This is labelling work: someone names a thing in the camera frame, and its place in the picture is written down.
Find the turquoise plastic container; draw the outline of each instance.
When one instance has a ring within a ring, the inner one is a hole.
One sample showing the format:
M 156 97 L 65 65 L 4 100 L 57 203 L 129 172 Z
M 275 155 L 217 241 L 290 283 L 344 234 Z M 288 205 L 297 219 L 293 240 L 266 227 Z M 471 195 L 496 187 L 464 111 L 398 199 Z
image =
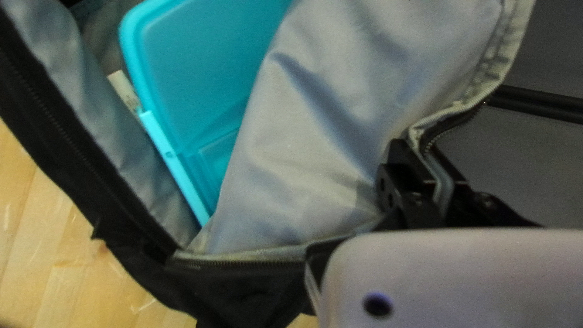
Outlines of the turquoise plastic container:
M 257 70 L 290 0 L 146 0 L 120 43 L 138 116 L 199 223 L 213 214 Z

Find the paper label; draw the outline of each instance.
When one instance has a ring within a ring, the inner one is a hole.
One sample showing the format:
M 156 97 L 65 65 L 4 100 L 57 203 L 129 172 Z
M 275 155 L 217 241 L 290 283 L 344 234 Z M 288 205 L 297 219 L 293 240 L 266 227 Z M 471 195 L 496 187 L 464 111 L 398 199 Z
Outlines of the paper label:
M 107 79 L 120 96 L 121 100 L 127 106 L 134 116 L 138 116 L 136 109 L 141 106 L 140 99 L 134 90 L 134 86 L 129 82 L 122 70 L 115 71 L 107 75 Z

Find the wooden floor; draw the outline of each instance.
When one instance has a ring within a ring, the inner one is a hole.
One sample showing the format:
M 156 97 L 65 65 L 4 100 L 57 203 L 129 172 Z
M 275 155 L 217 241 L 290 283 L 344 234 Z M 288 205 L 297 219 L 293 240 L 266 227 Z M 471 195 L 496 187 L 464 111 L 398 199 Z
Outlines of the wooden floor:
M 0 121 L 0 326 L 183 328 L 140 287 Z M 290 328 L 317 328 L 300 316 Z

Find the zipper teeth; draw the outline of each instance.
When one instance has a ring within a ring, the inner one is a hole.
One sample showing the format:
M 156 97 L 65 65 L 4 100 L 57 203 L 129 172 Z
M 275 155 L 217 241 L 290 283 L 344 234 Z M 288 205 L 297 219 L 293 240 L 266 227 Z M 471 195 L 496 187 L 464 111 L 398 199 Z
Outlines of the zipper teeth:
M 28 93 L 30 94 L 30 96 L 33 98 L 34 102 L 38 105 L 38 107 L 41 109 L 41 111 L 43 112 L 43 114 L 49 119 L 49 121 L 51 122 L 52 126 L 57 129 L 57 131 L 59 132 L 59 134 L 63 137 L 63 139 L 67 143 L 67 145 L 69 145 L 69 147 L 71 147 L 71 149 L 73 150 L 73 152 L 75 153 L 75 155 L 77 155 L 79 157 L 79 159 L 81 160 L 81 162 L 83 163 L 83 165 L 85 165 L 85 167 L 87 169 L 89 169 L 89 171 L 92 173 L 92 175 L 97 179 L 98 183 L 103 187 L 103 189 L 106 190 L 107 194 L 111 198 L 113 198 L 114 201 L 123 209 L 123 211 L 129 217 L 134 217 L 125 208 L 125 206 L 123 205 L 123 203 L 121 202 L 121 200 L 115 195 L 115 193 L 107 185 L 107 183 L 105 182 L 105 180 L 103 180 L 103 178 L 101 177 L 101 175 L 99 174 L 99 172 L 95 169 L 95 167 L 91 164 L 91 162 L 89 162 L 89 160 L 83 154 L 83 152 L 79 149 L 79 147 L 77 147 L 77 145 L 75 144 L 75 142 L 71 140 L 71 137 L 65 131 L 65 129 L 62 127 L 61 123 L 59 123 L 59 121 L 52 115 L 52 113 L 48 109 L 48 106 L 42 101 L 41 96 L 37 92 L 34 91 L 34 88 L 28 83 L 28 81 L 26 80 L 26 78 L 24 77 L 24 75 L 20 72 L 20 70 L 12 62 L 12 60 L 6 54 L 6 52 L 2 49 L 2 47 L 0 47 L 0 52 L 2 52 L 2 55 L 3 55 L 4 59 L 6 59 L 6 62 L 8 64 L 8 66 L 9 66 L 9 68 L 16 75 L 16 77 L 18 78 L 19 82 L 22 83 L 22 85 L 26 88 L 26 90 L 28 91 Z
M 433 137 L 433 139 L 431 139 L 427 143 L 427 145 L 425 146 L 425 148 L 423 149 L 423 153 L 425 155 L 427 155 L 431 151 L 431 149 L 433 148 L 433 146 L 435 145 L 435 143 L 437 141 L 439 141 L 439 139 L 441 139 L 443 136 L 445 136 L 445 135 L 447 135 L 447 134 L 449 134 L 451 132 L 454 132 L 454 131 L 460 129 L 461 127 L 466 126 L 468 123 L 470 123 L 476 117 L 476 115 L 478 115 L 478 113 L 480 113 L 480 111 L 482 109 L 482 106 L 485 106 L 486 104 L 487 104 L 487 101 L 483 101 L 483 102 L 479 103 L 478 106 L 475 106 L 476 110 L 475 110 L 474 114 L 472 116 L 470 116 L 467 120 L 465 120 L 464 122 L 462 122 L 462 123 L 460 123 L 460 124 L 458 124 L 458 125 L 450 128 L 450 129 L 447 129 L 447 130 L 439 133 L 435 137 Z
M 181 267 L 187 267 L 194 270 L 203 270 L 206 268 L 217 269 L 264 269 L 264 270 L 282 270 L 303 268 L 305 263 L 302 261 L 221 261 L 221 260 L 186 260 L 174 259 L 172 264 Z

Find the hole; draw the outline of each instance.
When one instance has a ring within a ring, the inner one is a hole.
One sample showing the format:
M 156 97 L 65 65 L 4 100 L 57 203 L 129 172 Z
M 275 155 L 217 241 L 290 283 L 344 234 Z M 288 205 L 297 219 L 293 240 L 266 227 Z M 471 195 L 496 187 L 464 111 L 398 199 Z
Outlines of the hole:
M 370 294 L 364 299 L 364 310 L 371 316 L 387 317 L 392 312 L 389 298 L 383 294 Z

